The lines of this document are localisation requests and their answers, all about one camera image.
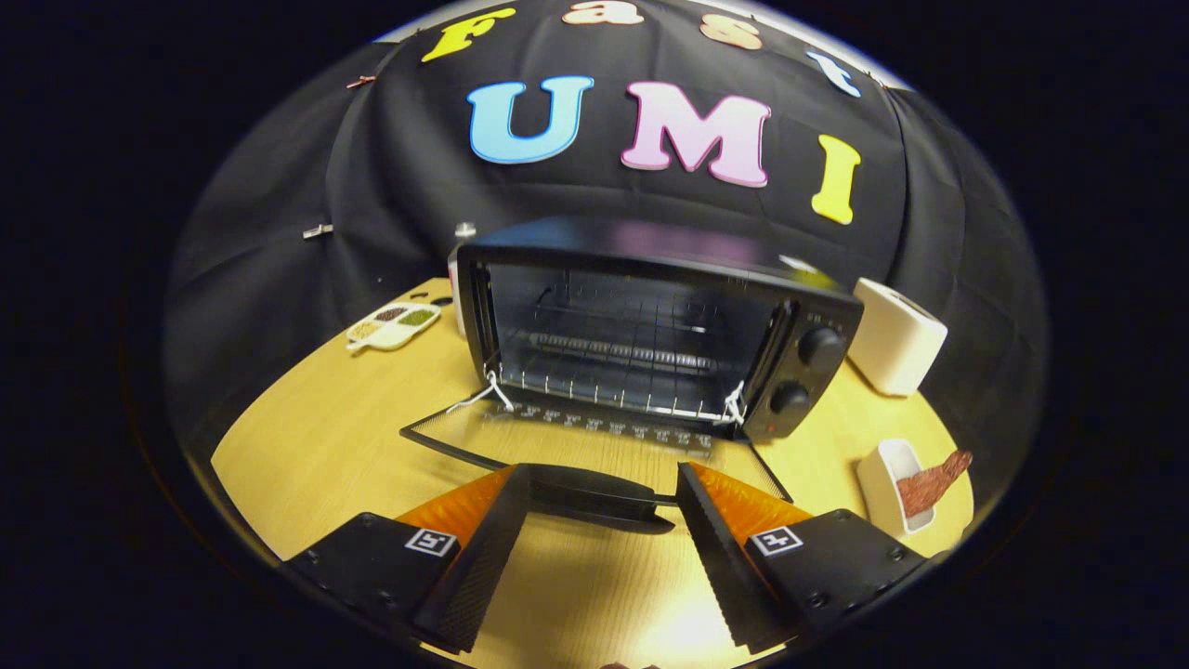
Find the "white dish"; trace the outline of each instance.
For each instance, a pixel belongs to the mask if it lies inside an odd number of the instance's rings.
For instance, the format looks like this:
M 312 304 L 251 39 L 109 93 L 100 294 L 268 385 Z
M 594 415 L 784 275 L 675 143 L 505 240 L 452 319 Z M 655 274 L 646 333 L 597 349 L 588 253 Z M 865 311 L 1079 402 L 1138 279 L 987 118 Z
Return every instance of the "white dish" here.
M 917 452 L 907 440 L 885 440 L 858 463 L 858 486 L 867 500 L 867 517 L 872 525 L 904 539 L 933 523 L 937 517 L 933 507 L 906 518 L 900 488 L 895 485 L 921 472 Z
M 378 316 L 389 309 L 404 309 L 397 314 L 391 320 L 380 320 Z M 410 324 L 401 322 L 402 320 L 409 318 L 416 311 L 429 311 L 429 316 L 420 323 Z M 423 304 L 420 302 L 391 302 L 384 304 L 383 307 L 367 314 L 367 317 L 360 318 L 358 322 L 347 328 L 347 351 L 354 352 L 364 347 L 370 347 L 372 349 L 380 349 L 390 352 L 394 349 L 400 349 L 404 345 L 416 336 L 417 332 L 421 332 L 426 327 L 429 327 L 438 321 L 441 316 L 441 309 L 434 304 Z M 360 328 L 371 328 L 371 332 L 361 334 Z

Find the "blue letter u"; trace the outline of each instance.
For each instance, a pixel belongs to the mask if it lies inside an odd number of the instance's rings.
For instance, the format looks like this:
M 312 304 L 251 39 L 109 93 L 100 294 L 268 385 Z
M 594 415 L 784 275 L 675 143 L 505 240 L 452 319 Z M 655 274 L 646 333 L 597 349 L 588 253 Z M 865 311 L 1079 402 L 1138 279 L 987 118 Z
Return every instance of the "blue letter u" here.
M 541 82 L 541 89 L 553 94 L 549 126 L 536 137 L 512 134 L 512 101 L 524 91 L 517 81 L 493 83 L 474 89 L 466 100 L 474 106 L 471 114 L 471 149 L 492 163 L 516 164 L 543 160 L 556 156 L 578 137 L 583 90 L 594 86 L 589 76 L 554 76 Z

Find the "pink letter m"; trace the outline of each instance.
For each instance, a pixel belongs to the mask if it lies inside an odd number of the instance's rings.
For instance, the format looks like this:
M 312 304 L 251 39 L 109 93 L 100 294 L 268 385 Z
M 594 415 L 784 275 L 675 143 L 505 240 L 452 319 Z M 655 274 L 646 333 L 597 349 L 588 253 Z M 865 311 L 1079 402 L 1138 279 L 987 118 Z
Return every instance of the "pink letter m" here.
M 710 163 L 710 173 L 750 188 L 768 183 L 760 157 L 763 121 L 772 109 L 763 102 L 728 95 L 703 119 L 685 93 L 672 83 L 637 81 L 628 86 L 628 93 L 640 100 L 640 113 L 636 141 L 621 156 L 623 164 L 635 169 L 667 168 L 669 156 L 661 145 L 667 132 L 686 171 L 698 169 L 715 144 L 721 143 L 718 158 Z

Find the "oven knob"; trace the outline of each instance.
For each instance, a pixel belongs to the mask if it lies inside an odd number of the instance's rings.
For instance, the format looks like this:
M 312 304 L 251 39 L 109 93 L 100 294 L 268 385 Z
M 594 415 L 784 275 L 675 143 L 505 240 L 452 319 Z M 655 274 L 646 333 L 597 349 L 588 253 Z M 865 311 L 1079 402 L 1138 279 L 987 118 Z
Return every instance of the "oven knob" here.
M 780 414 L 788 408 L 810 404 L 810 393 L 795 381 L 786 381 L 772 393 L 768 408 L 773 414 Z
M 830 374 L 842 365 L 847 347 L 832 328 L 818 327 L 803 334 L 798 353 L 801 362 L 816 374 Z

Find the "wooden table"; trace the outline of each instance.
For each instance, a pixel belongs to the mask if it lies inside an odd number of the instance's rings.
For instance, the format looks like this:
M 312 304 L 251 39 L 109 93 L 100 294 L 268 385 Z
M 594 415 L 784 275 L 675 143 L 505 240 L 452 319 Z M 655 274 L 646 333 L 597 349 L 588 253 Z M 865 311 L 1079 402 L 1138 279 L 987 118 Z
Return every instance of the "wooden table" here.
M 420 291 L 429 295 L 409 297 Z M 435 278 L 397 299 L 443 295 L 449 283 Z M 281 560 L 360 512 L 392 518 L 486 473 L 398 435 L 482 386 L 454 317 L 453 305 L 443 307 L 438 323 L 396 352 L 352 355 L 345 337 L 335 337 L 260 396 L 224 437 L 212 459 L 215 473 Z M 848 362 L 791 437 L 757 448 L 801 509 L 844 507 L 866 517 L 855 466 L 887 438 L 908 440 L 925 467 L 955 450 L 924 398 L 882 398 Z M 548 447 L 523 446 L 524 461 L 547 461 Z M 541 459 L 533 457 L 535 448 Z M 718 457 L 726 465 L 754 460 L 746 448 L 725 448 Z M 965 474 L 936 512 L 930 528 L 905 541 L 926 557 L 952 548 L 970 523 Z M 636 535 L 530 513 L 473 652 L 457 659 L 484 669 L 611 662 L 679 669 L 760 657 L 731 643 L 680 512 L 659 513 L 677 528 Z

